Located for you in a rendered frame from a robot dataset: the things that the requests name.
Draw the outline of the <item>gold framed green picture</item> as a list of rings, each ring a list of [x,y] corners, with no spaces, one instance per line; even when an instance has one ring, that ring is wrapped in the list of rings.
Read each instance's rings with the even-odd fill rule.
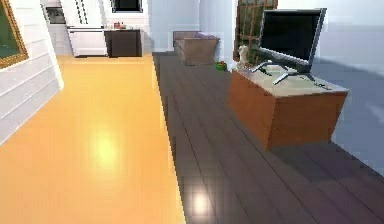
[[[0,0],[0,69],[28,58],[10,0]]]

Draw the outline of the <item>white fridge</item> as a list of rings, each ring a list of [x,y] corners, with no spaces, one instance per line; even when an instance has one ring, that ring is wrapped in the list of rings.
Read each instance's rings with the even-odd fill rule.
[[[106,56],[101,0],[60,0],[74,57]]]

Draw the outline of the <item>black flat television set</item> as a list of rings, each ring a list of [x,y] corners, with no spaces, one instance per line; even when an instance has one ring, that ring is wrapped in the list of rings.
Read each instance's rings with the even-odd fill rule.
[[[265,10],[257,51],[267,61],[250,71],[254,73],[267,65],[280,66],[285,72],[274,85],[297,75],[315,81],[311,68],[326,12],[326,8]]]

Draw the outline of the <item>black framed window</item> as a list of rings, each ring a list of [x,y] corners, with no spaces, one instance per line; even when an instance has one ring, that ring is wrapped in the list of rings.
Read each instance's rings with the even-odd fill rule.
[[[142,0],[111,0],[112,12],[142,12]]]

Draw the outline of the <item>brown framed window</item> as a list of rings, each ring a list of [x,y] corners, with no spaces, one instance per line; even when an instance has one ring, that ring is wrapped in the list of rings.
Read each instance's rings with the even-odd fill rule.
[[[257,52],[263,14],[265,10],[276,9],[278,0],[237,0],[236,26],[233,59],[239,60],[238,48],[246,45],[249,49],[247,59],[250,65],[264,60]]]

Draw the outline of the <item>brown wooden television cabinet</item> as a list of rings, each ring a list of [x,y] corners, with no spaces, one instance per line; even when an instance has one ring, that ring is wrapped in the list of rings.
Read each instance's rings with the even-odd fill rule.
[[[348,90],[304,75],[289,76],[274,85],[284,72],[279,66],[254,73],[234,70],[230,108],[266,150],[330,141]],[[319,88],[315,82],[332,90]]]

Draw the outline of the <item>dark brown kitchen cabinet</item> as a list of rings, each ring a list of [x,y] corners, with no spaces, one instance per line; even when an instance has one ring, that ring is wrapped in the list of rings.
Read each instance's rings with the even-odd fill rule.
[[[141,57],[141,33],[138,29],[104,31],[109,57]]]

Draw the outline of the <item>white small statue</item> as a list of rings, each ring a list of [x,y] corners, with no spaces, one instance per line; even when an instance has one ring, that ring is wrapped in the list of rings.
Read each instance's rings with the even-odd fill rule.
[[[239,61],[237,63],[238,68],[244,68],[248,63],[248,59],[247,59],[248,51],[249,49],[246,45],[241,45],[238,48],[238,53],[239,53]]]

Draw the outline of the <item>white wall oven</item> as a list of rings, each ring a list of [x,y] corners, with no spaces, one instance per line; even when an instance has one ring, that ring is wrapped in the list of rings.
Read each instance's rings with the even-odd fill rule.
[[[66,23],[60,0],[46,0],[45,8],[51,24]]]

